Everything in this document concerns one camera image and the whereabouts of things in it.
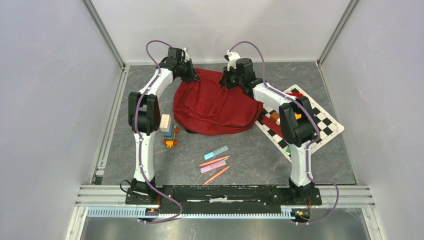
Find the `red student backpack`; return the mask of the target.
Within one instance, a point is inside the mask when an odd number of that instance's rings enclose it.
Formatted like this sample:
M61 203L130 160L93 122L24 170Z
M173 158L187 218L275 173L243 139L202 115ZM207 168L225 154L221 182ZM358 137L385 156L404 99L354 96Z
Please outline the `red student backpack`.
M262 120L278 136L276 123L261 116L263 103L245 95L240 87L226 89L219 81L223 73L196 68L199 81L181 82L173 98L173 118L183 128L214 136L249 130Z

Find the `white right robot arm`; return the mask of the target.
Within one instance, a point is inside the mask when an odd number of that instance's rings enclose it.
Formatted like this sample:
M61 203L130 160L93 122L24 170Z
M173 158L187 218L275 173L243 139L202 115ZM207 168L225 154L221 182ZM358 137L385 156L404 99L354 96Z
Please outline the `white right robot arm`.
M246 96L278 112L282 138L290 148L288 196L293 203L302 204L315 188L310 169L310 146L320 137L309 98L283 93L258 78L249 58L230 53L224 55L224 58L227 66L223 69L219 83L226 89L239 87Z

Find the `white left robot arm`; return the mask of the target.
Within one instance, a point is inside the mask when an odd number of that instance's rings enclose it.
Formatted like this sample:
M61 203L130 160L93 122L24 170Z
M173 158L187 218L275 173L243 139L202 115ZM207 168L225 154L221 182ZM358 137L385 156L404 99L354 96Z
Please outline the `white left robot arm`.
M156 65L150 81L128 96L128 124L134 132L136 145L136 170L131 186L138 190L137 196L145 204L151 204L157 198L153 145L161 123L159 98L176 78L185 83L200 80L187 49L169 47L167 56Z

